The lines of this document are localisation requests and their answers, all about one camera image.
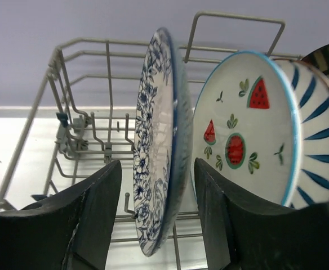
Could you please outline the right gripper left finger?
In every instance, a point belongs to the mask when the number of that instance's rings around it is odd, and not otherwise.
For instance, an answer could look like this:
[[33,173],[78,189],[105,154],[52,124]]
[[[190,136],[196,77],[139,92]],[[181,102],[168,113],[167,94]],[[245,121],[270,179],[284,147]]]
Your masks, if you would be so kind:
[[104,269],[121,183],[113,161],[55,195],[0,212],[0,269]]

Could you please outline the blue striped white plate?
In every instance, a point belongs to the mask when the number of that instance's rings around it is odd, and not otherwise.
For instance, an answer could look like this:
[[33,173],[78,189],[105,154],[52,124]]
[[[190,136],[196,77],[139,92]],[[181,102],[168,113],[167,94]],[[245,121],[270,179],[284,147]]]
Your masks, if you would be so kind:
[[275,62],[291,82],[302,130],[303,160],[289,207],[329,202],[329,79],[303,61]]

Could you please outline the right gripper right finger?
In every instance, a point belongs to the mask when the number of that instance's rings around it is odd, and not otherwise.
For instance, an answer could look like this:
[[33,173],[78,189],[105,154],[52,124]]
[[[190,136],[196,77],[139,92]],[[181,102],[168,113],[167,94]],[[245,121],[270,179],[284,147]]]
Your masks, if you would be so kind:
[[329,202],[272,203],[200,158],[194,175],[209,269],[329,269]]

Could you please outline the blue floral white plate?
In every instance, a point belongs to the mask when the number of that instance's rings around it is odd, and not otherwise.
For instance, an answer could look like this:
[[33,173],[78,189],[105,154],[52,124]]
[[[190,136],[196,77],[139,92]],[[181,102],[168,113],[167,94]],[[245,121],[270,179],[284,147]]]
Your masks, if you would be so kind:
[[179,47],[159,28],[151,38],[136,104],[133,199],[140,248],[152,256],[167,240],[187,186],[193,112]]

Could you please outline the watermelon pattern white plate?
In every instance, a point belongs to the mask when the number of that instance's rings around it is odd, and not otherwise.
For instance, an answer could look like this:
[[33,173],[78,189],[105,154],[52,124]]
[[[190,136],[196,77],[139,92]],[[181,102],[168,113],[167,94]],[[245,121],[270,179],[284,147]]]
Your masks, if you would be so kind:
[[268,201],[289,205],[301,160],[292,85],[269,57],[234,53],[207,78],[194,110],[194,159]]

